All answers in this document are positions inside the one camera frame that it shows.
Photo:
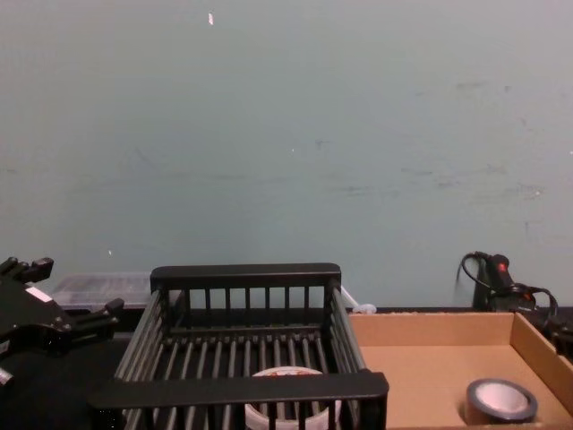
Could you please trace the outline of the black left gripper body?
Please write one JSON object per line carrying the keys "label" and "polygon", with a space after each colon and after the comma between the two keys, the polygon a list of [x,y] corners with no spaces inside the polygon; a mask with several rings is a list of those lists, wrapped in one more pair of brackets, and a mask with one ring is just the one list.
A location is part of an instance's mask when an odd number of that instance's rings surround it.
{"label": "black left gripper body", "polygon": [[71,317],[39,289],[1,278],[1,357],[25,350],[65,353],[72,344]]}

